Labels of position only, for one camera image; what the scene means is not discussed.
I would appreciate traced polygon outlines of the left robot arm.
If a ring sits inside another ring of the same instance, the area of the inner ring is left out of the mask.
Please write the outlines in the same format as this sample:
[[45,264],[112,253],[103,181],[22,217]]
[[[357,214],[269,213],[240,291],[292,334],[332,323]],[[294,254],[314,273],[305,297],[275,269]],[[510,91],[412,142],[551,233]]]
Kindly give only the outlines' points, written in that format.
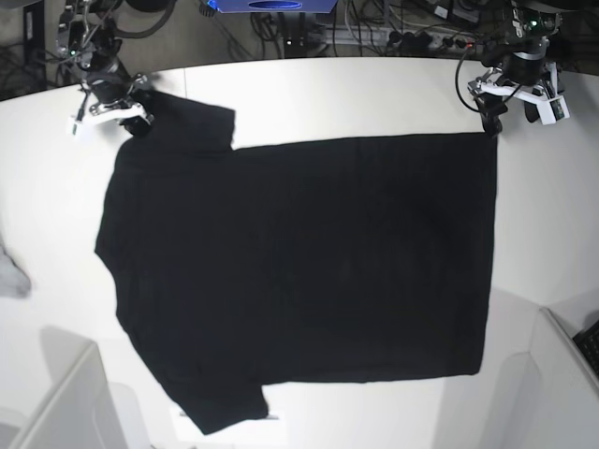
[[500,30],[482,40],[480,62],[486,72],[468,83],[485,133],[495,138],[503,130],[500,117],[513,99],[523,102],[529,123],[555,124],[570,117],[556,62],[548,59],[550,38],[562,15],[555,7],[513,1]]

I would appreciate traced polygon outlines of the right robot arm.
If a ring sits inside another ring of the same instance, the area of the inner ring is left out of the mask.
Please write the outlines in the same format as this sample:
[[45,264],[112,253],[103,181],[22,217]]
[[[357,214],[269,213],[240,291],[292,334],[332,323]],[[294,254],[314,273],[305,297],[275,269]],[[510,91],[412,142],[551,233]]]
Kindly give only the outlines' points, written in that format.
[[119,1],[66,1],[56,39],[60,65],[74,70],[83,99],[67,121],[75,136],[85,125],[115,122],[134,137],[144,137],[153,126],[149,78],[130,74],[119,58],[125,39],[143,39],[160,30],[170,18],[174,1],[133,1],[141,11],[162,11],[162,17],[144,31],[120,29],[113,12]]

